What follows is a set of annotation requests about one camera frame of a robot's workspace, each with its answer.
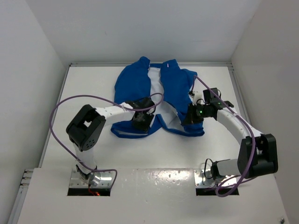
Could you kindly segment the blue zip-up vest jacket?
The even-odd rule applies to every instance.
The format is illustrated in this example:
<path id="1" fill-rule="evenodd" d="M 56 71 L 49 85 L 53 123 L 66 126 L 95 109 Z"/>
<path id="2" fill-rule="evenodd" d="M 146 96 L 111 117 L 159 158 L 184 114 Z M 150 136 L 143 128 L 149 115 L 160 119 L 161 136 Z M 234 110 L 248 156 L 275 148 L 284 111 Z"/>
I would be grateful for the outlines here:
<path id="1" fill-rule="evenodd" d="M 148 131 L 136 129 L 132 121 L 123 121 L 113 124 L 111 132 L 126 139 L 144 138 L 160 128 L 186 137 L 203 136 L 202 123 L 182 124 L 187 116 L 188 105 L 192 103 L 189 92 L 196 75 L 195 71 L 180 68 L 175 59 L 151 63 L 150 59 L 142 56 L 126 66 L 114 85 L 114 102 L 120 104 L 151 97 L 158 106 Z"/>

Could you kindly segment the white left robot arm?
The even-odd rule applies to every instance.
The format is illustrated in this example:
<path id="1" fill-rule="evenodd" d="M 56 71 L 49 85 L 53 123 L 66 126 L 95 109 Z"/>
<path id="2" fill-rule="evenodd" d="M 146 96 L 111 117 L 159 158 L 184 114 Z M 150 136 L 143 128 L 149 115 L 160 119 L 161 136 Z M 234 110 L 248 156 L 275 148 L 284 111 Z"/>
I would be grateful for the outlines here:
<path id="1" fill-rule="evenodd" d="M 84 105 L 66 128 L 73 143 L 79 162 L 77 171 L 84 180 L 89 180 L 97 169 L 93 147 L 97 143 L 102 129 L 107 125 L 123 122 L 125 133 L 147 134 L 154 118 L 154 102 L 149 97 L 126 101 L 110 107 L 92 107 Z"/>

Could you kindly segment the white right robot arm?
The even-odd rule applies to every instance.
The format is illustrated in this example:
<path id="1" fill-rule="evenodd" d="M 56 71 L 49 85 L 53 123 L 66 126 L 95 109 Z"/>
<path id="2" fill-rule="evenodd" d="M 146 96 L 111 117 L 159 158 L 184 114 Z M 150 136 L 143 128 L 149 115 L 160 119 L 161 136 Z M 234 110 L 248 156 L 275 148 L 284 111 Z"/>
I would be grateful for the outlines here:
<path id="1" fill-rule="evenodd" d="M 240 145 L 238 157 L 214 161 L 211 178 L 227 175 L 244 176 L 245 179 L 274 174 L 278 171 L 276 138 L 253 128 L 234 109 L 229 101 L 223 101 L 217 88 L 203 91 L 204 97 L 190 91 L 192 102 L 188 105 L 184 125 L 199 124 L 205 118 L 214 118 L 233 135 Z"/>

